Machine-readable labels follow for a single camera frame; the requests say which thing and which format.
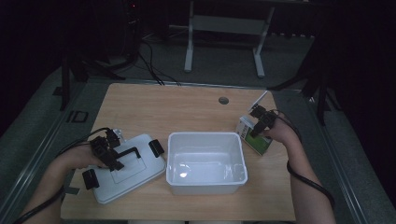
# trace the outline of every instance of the table top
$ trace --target table top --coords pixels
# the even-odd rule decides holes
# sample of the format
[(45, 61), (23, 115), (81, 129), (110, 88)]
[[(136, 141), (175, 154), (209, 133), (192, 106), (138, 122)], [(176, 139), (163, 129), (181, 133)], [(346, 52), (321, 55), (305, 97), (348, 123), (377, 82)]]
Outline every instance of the table top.
[[(125, 139), (142, 133), (158, 139), (167, 157), (167, 139), (173, 132), (234, 132), (241, 116), (263, 90), (179, 87), (135, 84), (109, 86), (93, 130), (109, 127), (122, 130)], [(227, 105), (220, 97), (229, 100)], [(260, 105), (275, 109), (268, 92)], [(85, 190), (82, 170), (77, 170), (62, 206), (65, 219), (148, 219), (148, 220), (295, 220), (287, 154), (273, 141), (260, 156), (242, 142), (247, 183), (233, 194), (174, 195), (165, 174), (117, 200), (99, 204), (91, 190)]]

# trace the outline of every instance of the green box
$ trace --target green box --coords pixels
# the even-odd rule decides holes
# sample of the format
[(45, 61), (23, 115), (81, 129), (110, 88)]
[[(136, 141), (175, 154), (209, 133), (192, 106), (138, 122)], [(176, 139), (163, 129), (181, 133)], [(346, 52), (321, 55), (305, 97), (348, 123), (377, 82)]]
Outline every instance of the green box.
[(250, 135), (250, 132), (253, 130), (254, 125), (255, 124), (247, 116), (242, 116), (239, 118), (239, 123), (236, 126), (236, 133), (239, 134), (241, 139), (244, 140), (251, 148), (262, 156), (271, 145), (272, 139), (261, 135), (253, 138)]

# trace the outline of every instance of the white plastic container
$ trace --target white plastic container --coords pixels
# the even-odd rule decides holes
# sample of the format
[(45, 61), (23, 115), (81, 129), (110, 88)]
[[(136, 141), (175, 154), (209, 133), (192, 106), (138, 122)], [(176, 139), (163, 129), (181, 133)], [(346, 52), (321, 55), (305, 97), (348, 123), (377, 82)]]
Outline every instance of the white plastic container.
[(166, 181), (174, 194), (229, 194), (248, 181), (236, 133), (171, 133)]

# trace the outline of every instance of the human arm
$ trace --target human arm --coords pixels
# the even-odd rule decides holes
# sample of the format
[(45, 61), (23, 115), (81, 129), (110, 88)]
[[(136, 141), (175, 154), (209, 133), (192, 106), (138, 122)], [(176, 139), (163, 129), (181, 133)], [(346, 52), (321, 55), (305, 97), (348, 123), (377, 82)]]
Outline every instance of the human arm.
[[(67, 174), (73, 169), (80, 169), (88, 165), (104, 166), (101, 161), (93, 156), (90, 145), (81, 145), (67, 150), (57, 157), (47, 167), (41, 177), (37, 188), (30, 201), (24, 207), (22, 215), (36, 208), (53, 195), (64, 184)], [(60, 223), (61, 222), (61, 199), (27, 219), (24, 223)]]
[[(320, 184), (297, 133), (286, 123), (282, 114), (274, 127), (262, 134), (282, 143), (288, 153), (290, 167), (298, 175)], [(290, 177), (291, 197), (297, 223), (335, 223), (332, 206), (325, 194), (305, 184), (295, 176)]]

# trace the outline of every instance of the dark background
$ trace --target dark background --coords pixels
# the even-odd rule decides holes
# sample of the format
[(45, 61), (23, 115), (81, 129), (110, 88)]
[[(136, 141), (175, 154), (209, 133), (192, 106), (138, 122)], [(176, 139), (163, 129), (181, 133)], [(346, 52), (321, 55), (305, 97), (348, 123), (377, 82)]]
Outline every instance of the dark background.
[[(169, 24), (188, 24), (188, 1), (142, 2), (141, 20), (164, 38)], [(375, 0), (338, 1), (332, 13), (311, 5), (281, 4), (270, 28), (271, 35), (317, 37), (316, 47), (306, 59), (317, 76), (330, 74), (329, 86), (335, 90), (393, 204), (396, 201), (395, 4)], [(68, 50), (84, 49), (98, 58), (113, 53), (106, 48), (111, 45), (106, 42), (106, 35), (93, 37), (106, 33), (93, 16), (94, 8), (89, 0), (1, 1), (0, 134), (18, 116), (42, 81), (61, 65)], [(248, 13), (240, 7), (234, 14), (235, 7), (219, 7), (219, 4), (204, 5), (201, 10), (233, 15)]]

